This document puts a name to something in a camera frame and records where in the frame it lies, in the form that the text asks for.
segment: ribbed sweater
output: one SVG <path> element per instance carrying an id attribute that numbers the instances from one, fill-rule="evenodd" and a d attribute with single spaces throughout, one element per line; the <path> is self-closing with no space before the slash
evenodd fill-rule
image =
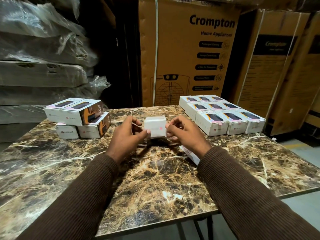
<path id="1" fill-rule="evenodd" d="M 320 239 L 318 230 L 274 196 L 221 147 L 210 149 L 197 170 L 238 239 Z M 118 166 L 111 157 L 96 156 L 17 239 L 93 238 L 117 174 Z"/>

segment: person's left hand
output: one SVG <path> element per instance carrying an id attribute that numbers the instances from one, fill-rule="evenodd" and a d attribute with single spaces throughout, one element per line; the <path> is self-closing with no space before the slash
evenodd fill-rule
<path id="1" fill-rule="evenodd" d="M 142 130 L 138 125 L 142 123 L 137 118 L 128 116 L 114 129 L 106 154 L 118 165 L 150 134 L 149 129 Z"/>

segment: brown marble surface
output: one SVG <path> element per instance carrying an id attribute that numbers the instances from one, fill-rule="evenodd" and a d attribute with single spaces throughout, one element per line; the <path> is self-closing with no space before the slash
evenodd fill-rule
<path id="1" fill-rule="evenodd" d="M 101 139 L 60 140 L 54 124 L 43 121 L 0 154 L 0 239 L 14 239 L 30 225 L 106 150 L 114 127 L 126 116 L 143 121 L 166 115 L 169 121 L 183 113 L 176 105 L 110 110 L 112 126 Z M 263 134 L 208 139 L 228 150 L 277 196 L 320 187 L 319 168 Z M 122 165 L 97 235 L 216 212 L 196 174 L 196 166 L 177 144 L 145 141 Z"/>

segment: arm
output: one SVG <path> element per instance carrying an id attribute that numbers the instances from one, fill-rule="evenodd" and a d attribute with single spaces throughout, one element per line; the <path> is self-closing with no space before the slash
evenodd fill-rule
<path id="1" fill-rule="evenodd" d="M 137 125 L 141 122 L 128 116 L 116 127 L 106 153 L 97 155 L 17 240 L 93 238 L 118 174 L 118 165 L 150 134 Z"/>
<path id="2" fill-rule="evenodd" d="M 226 150 L 212 147 L 196 124 L 183 116 L 166 125 L 168 136 L 195 153 L 198 173 L 238 239 L 320 239 L 320 233 L 293 212 Z"/>

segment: small white box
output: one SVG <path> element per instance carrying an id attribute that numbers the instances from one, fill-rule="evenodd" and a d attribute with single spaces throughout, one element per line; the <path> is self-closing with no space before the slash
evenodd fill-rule
<path id="1" fill-rule="evenodd" d="M 206 97 L 210 97 L 214 102 L 226 101 L 225 99 L 223 99 L 217 95 L 206 95 Z"/>
<path id="2" fill-rule="evenodd" d="M 210 96 L 206 96 L 206 95 L 199 95 L 199 96 L 192 96 L 196 99 L 198 99 L 200 102 L 213 102 L 214 99 L 211 98 Z"/>
<path id="3" fill-rule="evenodd" d="M 62 113 L 62 109 L 81 100 L 83 100 L 83 98 L 70 97 L 68 99 L 44 107 L 44 112 L 49 121 L 56 123 L 64 123 L 65 120 L 64 115 Z"/>
<path id="4" fill-rule="evenodd" d="M 202 104 L 200 102 L 194 102 L 194 103 L 188 103 L 184 110 L 186 112 L 186 115 L 189 116 L 193 121 L 195 121 L 198 111 L 206 111 L 211 109 L 206 104 Z"/>
<path id="5" fill-rule="evenodd" d="M 144 129 L 150 130 L 151 138 L 166 137 L 167 119 L 164 115 L 155 117 L 146 117 L 144 120 Z"/>
<path id="6" fill-rule="evenodd" d="M 229 121 L 229 126 L 226 131 L 228 136 L 245 133 L 248 121 L 240 115 L 239 112 L 234 110 L 224 110 L 218 111 L 216 114 Z"/>
<path id="7" fill-rule="evenodd" d="M 199 111 L 195 119 L 195 123 L 208 135 L 208 136 L 220 136 L 227 132 L 229 122 L 210 111 Z"/>
<path id="8" fill-rule="evenodd" d="M 193 96 L 180 96 L 179 105 L 181 108 L 186 110 L 188 103 L 200 102 L 200 100 L 196 99 Z"/>
<path id="9" fill-rule="evenodd" d="M 246 134 L 262 132 L 263 127 L 266 123 L 266 119 L 254 113 L 251 113 L 245 109 L 237 109 L 236 111 L 240 113 L 242 117 L 244 117 L 248 121 L 248 126 L 245 130 Z"/>
<path id="10" fill-rule="evenodd" d="M 217 102 L 201 102 L 202 104 L 205 104 L 206 106 L 208 106 L 211 110 L 215 111 L 215 110 L 224 110 L 225 108 L 222 107 L 221 104 L 217 103 Z"/>
<path id="11" fill-rule="evenodd" d="M 232 104 L 228 101 L 223 101 L 218 104 L 221 105 L 223 107 L 223 109 L 227 109 L 227 110 L 241 109 L 241 107 L 239 107 L 235 104 Z"/>
<path id="12" fill-rule="evenodd" d="M 56 132 L 61 139 L 78 139 L 78 131 L 76 126 L 64 123 L 56 124 Z"/>
<path id="13" fill-rule="evenodd" d="M 103 114 L 103 103 L 97 99 L 83 99 L 64 107 L 63 123 L 67 125 L 89 125 L 91 121 Z"/>
<path id="14" fill-rule="evenodd" d="M 79 135 L 81 138 L 101 138 L 110 125 L 110 113 L 104 112 L 89 124 L 78 126 Z"/>

